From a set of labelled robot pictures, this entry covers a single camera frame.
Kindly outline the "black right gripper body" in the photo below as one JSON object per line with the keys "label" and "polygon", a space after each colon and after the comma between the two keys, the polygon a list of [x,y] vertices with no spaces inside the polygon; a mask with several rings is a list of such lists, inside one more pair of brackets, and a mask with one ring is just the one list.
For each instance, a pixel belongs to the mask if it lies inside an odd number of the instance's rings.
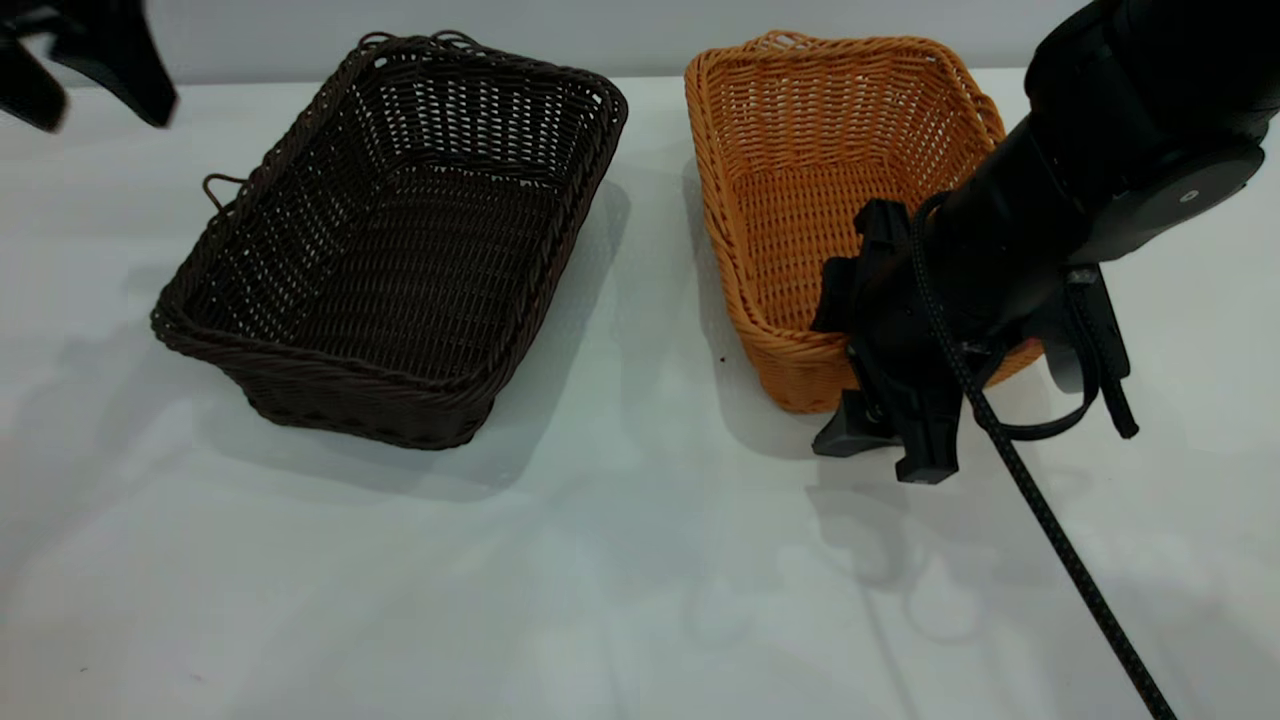
{"label": "black right gripper body", "polygon": [[908,209],[873,199],[855,228],[861,236],[851,301],[858,378],[902,442],[899,480],[936,486],[959,469],[963,393],[916,287]]}

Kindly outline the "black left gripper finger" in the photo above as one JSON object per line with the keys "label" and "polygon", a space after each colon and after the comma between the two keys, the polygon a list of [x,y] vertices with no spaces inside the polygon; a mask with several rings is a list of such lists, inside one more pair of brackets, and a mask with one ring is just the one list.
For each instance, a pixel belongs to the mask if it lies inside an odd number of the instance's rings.
{"label": "black left gripper finger", "polygon": [[177,91],[157,53],[145,1],[60,1],[50,56],[124,102],[151,127],[165,128]]}
{"label": "black left gripper finger", "polygon": [[56,133],[67,111],[67,94],[22,41],[1,33],[1,109],[45,133]]}

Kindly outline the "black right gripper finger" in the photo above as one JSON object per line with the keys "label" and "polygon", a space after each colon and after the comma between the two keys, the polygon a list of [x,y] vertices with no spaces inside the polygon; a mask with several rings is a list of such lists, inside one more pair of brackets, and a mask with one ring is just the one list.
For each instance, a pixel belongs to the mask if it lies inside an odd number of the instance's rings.
{"label": "black right gripper finger", "polygon": [[812,450],[822,457],[851,457],[899,445],[897,432],[859,389],[844,389],[835,415],[817,433]]}
{"label": "black right gripper finger", "polygon": [[850,334],[854,299],[860,287],[859,258],[828,258],[820,274],[820,296],[810,331],[824,334]]}

